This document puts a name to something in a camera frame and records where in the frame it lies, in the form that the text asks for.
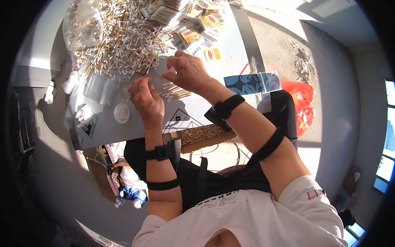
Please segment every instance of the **table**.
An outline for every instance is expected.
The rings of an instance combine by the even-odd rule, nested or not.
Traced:
[[[212,62],[206,61],[203,51],[209,49],[210,46],[210,44],[206,42],[186,51],[193,56],[199,57],[203,61],[209,75],[222,84],[224,84],[224,77],[240,74],[248,75],[251,72],[248,64],[251,63],[252,59],[257,65],[257,71],[264,72],[258,43],[244,9],[232,6],[232,12],[233,13],[230,13],[229,23],[227,23],[228,25],[224,37],[222,37],[221,41],[210,47],[219,48],[222,55],[221,60]],[[245,44],[247,42],[247,51],[249,55],[247,55],[245,49]],[[175,37],[175,40],[172,42],[173,46],[176,43],[177,39]],[[160,64],[156,69],[160,74],[167,71],[166,58],[174,55],[176,50],[170,51],[170,53],[160,55]],[[162,88],[163,83],[166,82],[154,71],[150,71],[147,76],[152,78],[152,84],[157,90]],[[129,83],[121,83],[121,88],[126,95],[128,95],[129,86]],[[271,111],[269,94],[252,94],[245,95],[244,97],[250,105],[258,108],[261,113]],[[96,101],[81,95],[79,104],[89,105],[94,112],[94,117],[86,127],[76,128],[74,130],[79,143],[79,147],[77,145],[75,149],[83,149],[144,137],[144,125],[140,115],[130,101],[123,101],[122,98],[122,92],[118,90],[110,105],[102,106]],[[125,124],[119,124],[115,120],[113,114],[115,106],[120,103],[126,104],[130,110],[129,121]],[[204,117],[204,114],[210,107],[211,105],[209,102],[196,94],[171,102],[165,101],[165,116],[162,127],[163,133],[212,124],[212,122]],[[74,121],[75,126],[77,126],[79,124],[78,120],[74,119]]]

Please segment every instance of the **black pants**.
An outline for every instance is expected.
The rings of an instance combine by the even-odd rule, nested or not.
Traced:
[[[296,139],[296,112],[291,95],[284,90],[280,90],[270,93],[270,97],[272,111],[263,115],[276,127],[282,128],[291,140]],[[130,167],[146,182],[145,139],[140,138],[127,141],[124,157]],[[199,169],[199,166],[190,161],[180,159],[177,167],[177,177],[182,192],[183,212],[198,203],[196,201],[196,187]],[[248,162],[236,179],[224,178],[219,174],[207,171],[205,198],[241,189],[271,192],[270,184],[262,172],[259,162]]]

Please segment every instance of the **plastic bag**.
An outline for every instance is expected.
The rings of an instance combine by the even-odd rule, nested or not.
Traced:
[[[62,30],[71,60],[81,68],[83,61],[77,60],[77,50],[103,41],[104,24],[99,0],[72,0],[63,19]]]
[[[299,138],[313,124],[315,118],[315,110],[311,106],[314,89],[309,84],[295,81],[281,81],[280,84],[282,89],[293,98],[296,111],[297,137]]]

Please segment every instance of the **person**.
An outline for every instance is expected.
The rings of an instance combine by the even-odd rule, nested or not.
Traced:
[[[177,73],[166,72],[162,78],[202,96],[213,106],[235,95],[207,74],[199,58],[182,51],[167,59],[167,68]],[[149,187],[148,215],[133,247],[347,246],[340,217],[290,141],[295,136],[288,139],[281,135],[246,102],[239,103],[226,118],[253,153],[236,178],[202,173],[200,167],[184,159],[177,171],[169,159],[149,159],[146,151],[163,145],[165,111],[150,82],[151,78],[141,77],[129,88],[144,123],[145,138],[128,141],[124,156]],[[292,108],[276,110],[272,99],[272,109],[274,115],[282,116],[269,117],[285,117],[284,132],[296,134],[296,123],[286,119]],[[203,199],[197,201],[202,176],[206,181],[201,187]],[[171,188],[155,186],[169,183]]]

